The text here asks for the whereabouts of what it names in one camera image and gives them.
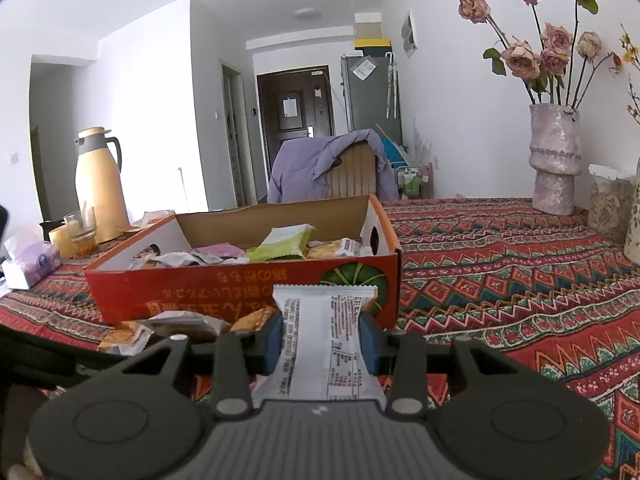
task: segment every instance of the chair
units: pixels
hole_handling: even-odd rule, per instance
[[[356,142],[344,150],[326,172],[327,198],[376,193],[376,155],[369,145]]]

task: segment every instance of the nutrition label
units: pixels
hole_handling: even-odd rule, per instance
[[[362,372],[360,370],[358,314],[363,298],[332,296],[331,362],[327,381],[328,400],[360,398]]]
[[[300,322],[300,299],[287,300],[282,312],[285,333],[282,335],[282,353],[284,363],[283,375],[280,380],[280,394],[289,395],[291,390],[291,378],[296,365],[298,353],[298,324]]]

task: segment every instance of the red patterned tablecloth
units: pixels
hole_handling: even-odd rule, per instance
[[[404,251],[398,325],[431,342],[482,338],[589,397],[610,421],[598,480],[640,478],[640,269],[622,247],[587,229],[583,210],[550,216],[524,199],[385,208]],[[0,299],[0,323],[95,348],[107,328],[86,263],[68,260]],[[435,404],[447,399],[444,378],[430,377],[430,394]]]

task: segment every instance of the green snack wrapper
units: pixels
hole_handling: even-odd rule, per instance
[[[314,229],[309,224],[274,227],[258,247],[246,252],[246,256],[251,263],[276,258],[304,258],[306,244]]]

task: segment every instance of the pink ceramic vase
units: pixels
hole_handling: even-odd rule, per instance
[[[531,105],[529,165],[536,173],[533,207],[553,215],[574,212],[574,179],[580,174],[580,115],[570,107]]]

